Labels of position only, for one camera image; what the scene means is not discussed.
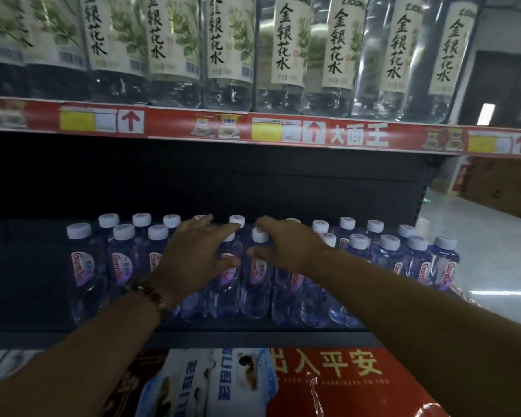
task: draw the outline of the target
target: bottle label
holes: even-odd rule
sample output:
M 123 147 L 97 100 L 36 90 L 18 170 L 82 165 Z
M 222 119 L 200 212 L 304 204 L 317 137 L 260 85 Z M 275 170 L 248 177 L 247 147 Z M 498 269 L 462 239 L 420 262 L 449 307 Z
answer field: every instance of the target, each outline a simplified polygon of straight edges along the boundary
M 112 264 L 118 285 L 124 285 L 133 274 L 133 262 L 123 253 L 112 253 Z
M 145 7 L 149 67 L 154 79 L 171 74 L 200 80 L 197 0 L 146 0 Z
M 145 16 L 139 1 L 81 0 L 91 69 L 145 74 Z
M 0 63 L 23 65 L 21 49 L 29 45 L 19 0 L 0 0 Z
M 256 0 L 207 0 L 209 79 L 253 83 Z
M 423 262 L 421 265 L 421 269 L 419 269 L 419 275 L 417 277 L 417 281 L 421 284 L 427 285 L 430 281 L 428 280 L 428 273 L 431 269 L 430 262 Z
M 151 272 L 156 269 L 156 266 L 158 266 L 158 263 L 160 262 L 161 257 L 162 257 L 162 253 L 158 253 L 158 252 L 149 253 L 149 268 L 151 269 Z
M 401 272 L 401 268 L 403 267 L 403 263 L 402 262 L 396 262 L 394 264 L 394 267 L 392 268 L 392 270 L 394 271 L 394 273 L 397 273 L 399 275 L 399 273 Z
M 447 290 L 450 287 L 451 283 L 453 282 L 453 278 L 456 275 L 456 267 L 456 262 L 450 262 L 447 261 L 447 259 L 443 259 L 442 263 L 438 264 L 436 285 L 438 285 L 440 290 Z
M 29 40 L 26 63 L 87 69 L 78 0 L 21 0 L 21 6 Z
M 266 276 L 268 270 L 268 264 L 264 260 L 257 259 L 256 257 L 251 259 L 251 284 L 258 284 Z
M 332 0 L 323 87 L 353 89 L 361 59 L 366 11 L 367 0 Z
M 276 0 L 271 83 L 305 87 L 313 0 Z
M 396 0 L 382 66 L 382 92 L 405 93 L 424 10 L 423 0 Z
M 430 95 L 453 95 L 476 16 L 474 3 L 457 1 L 450 5 L 428 89 Z
M 222 257 L 229 257 L 233 256 L 231 253 L 222 253 Z M 226 285 L 229 282 L 231 282 L 234 277 L 236 276 L 236 268 L 229 268 L 226 269 L 222 274 L 220 275 L 220 284 Z
M 291 291 L 296 292 L 303 285 L 303 281 L 305 280 L 305 275 L 301 275 L 300 273 L 292 274 L 292 287 Z
M 72 252 L 71 264 L 73 275 L 76 278 L 76 286 L 80 287 L 89 281 L 94 275 L 94 259 L 86 252 Z

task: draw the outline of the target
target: floor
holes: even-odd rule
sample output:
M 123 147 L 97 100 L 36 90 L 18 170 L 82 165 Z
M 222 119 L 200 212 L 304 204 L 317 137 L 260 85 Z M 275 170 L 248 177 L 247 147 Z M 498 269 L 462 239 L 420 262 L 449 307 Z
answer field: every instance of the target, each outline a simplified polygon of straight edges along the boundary
M 480 306 L 521 323 L 521 219 L 429 189 L 419 219 L 428 238 L 458 240 L 457 286 Z

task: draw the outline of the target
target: white bottle cap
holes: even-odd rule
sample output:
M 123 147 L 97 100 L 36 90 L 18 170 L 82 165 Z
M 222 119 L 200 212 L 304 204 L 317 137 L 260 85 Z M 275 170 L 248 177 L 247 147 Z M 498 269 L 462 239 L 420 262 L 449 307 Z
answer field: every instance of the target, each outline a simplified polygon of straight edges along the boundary
M 368 220 L 367 230 L 370 232 L 382 232 L 384 231 L 384 223 L 378 220 Z
M 365 250 L 368 247 L 368 237 L 362 234 L 351 234 L 349 236 L 349 245 L 357 250 Z
M 403 238 L 409 238 L 411 236 L 416 236 L 417 231 L 415 230 L 415 227 L 412 227 L 411 225 L 401 224 L 398 228 L 398 234 Z
M 164 240 L 168 237 L 168 227 L 166 225 L 151 225 L 149 227 L 149 239 Z
M 228 237 L 225 238 L 224 241 L 234 241 L 236 239 L 236 233 L 232 232 Z
M 122 224 L 114 227 L 114 239 L 124 241 L 133 237 L 135 237 L 135 227 L 133 225 Z
M 176 228 L 179 224 L 181 224 L 181 217 L 176 214 L 164 215 L 164 218 L 162 218 L 162 222 L 168 228 Z
M 270 235 L 266 231 L 255 227 L 253 228 L 252 238 L 255 243 L 266 243 L 270 240 Z
M 340 218 L 340 227 L 344 230 L 353 230 L 355 228 L 355 220 L 348 216 L 342 216 Z
M 407 246 L 413 250 L 424 252 L 428 247 L 428 241 L 420 236 L 411 236 L 407 239 Z
M 81 238 L 87 238 L 91 235 L 90 224 L 87 222 L 80 222 L 78 224 L 68 225 L 66 228 L 68 231 L 68 238 L 70 240 L 79 240 Z
M 241 215 L 232 215 L 229 217 L 229 222 L 231 224 L 239 224 L 239 228 L 243 228 L 245 226 L 245 217 Z
M 151 214 L 146 212 L 136 213 L 133 215 L 132 221 L 136 227 L 148 227 L 151 225 Z
M 321 232 L 328 232 L 330 228 L 330 224 L 323 220 L 314 220 L 313 221 L 313 231 L 320 234 Z
M 434 239 L 434 245 L 444 250 L 455 250 L 457 240 L 451 237 L 438 236 Z
M 120 224 L 120 217 L 117 213 L 105 213 L 98 217 L 100 228 L 113 228 Z
M 401 241 L 399 241 L 399 238 L 397 237 L 389 236 L 388 234 L 380 236 L 380 247 L 382 247 L 384 250 L 391 250 L 395 252 L 399 249 L 400 244 Z
M 330 247 L 335 247 L 335 242 L 337 238 L 336 236 L 334 236 L 334 234 L 330 234 L 329 232 L 320 232 L 318 235 L 322 237 L 322 239 L 327 245 L 329 245 Z

